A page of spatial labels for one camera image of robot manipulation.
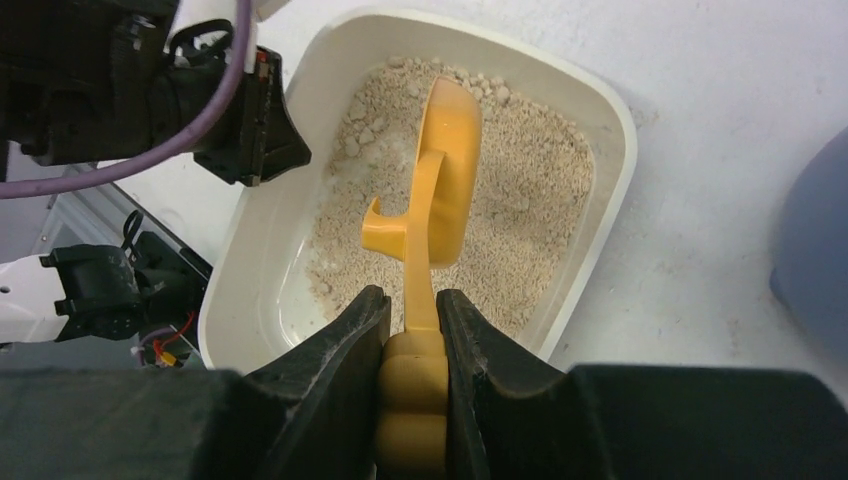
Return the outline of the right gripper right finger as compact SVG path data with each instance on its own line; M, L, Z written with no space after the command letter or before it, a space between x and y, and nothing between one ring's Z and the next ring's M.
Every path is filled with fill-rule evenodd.
M843 479L847 412L786 370L580 364L562 372L458 290L436 298L451 479Z

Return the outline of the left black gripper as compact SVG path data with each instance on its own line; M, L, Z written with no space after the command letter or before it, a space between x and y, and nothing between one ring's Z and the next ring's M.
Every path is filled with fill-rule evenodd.
M174 29L175 1L5 1L1 149L44 166L126 159L164 143L208 104L224 74L235 16ZM286 106L282 57L254 71L193 160L228 184L269 182L310 163Z

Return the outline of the blue plastic bucket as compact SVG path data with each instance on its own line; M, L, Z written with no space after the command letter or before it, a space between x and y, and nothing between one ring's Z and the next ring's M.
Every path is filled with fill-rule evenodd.
M847 364L847 131L832 138L789 190L770 287L835 362Z

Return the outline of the yellow litter scoop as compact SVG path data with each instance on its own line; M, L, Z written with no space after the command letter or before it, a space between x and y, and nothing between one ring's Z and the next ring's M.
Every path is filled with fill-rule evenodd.
M423 109L404 213L374 198L363 248L403 265L403 330L386 342L378 372L376 466L387 479L441 479L446 471L449 367L436 307L434 269L463 248L481 151L482 114L459 83L434 80Z

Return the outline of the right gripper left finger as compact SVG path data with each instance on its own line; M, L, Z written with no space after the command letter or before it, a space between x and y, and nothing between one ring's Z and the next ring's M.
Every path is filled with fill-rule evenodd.
M20 370L1 376L5 479L368 479L391 300L364 288L249 374Z

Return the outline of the white litter box tray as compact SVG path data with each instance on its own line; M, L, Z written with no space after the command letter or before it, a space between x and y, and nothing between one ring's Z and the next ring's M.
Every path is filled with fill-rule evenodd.
M432 13L385 6L352 10L308 44L287 106L311 163L245 189L209 282L198 322L206 366L249 373L324 326L310 292L306 239L326 186L336 127L353 93L390 56L439 58L495 74L577 123L594 157L579 227L518 342L549 360L594 270L637 163L634 119L598 76L534 46Z

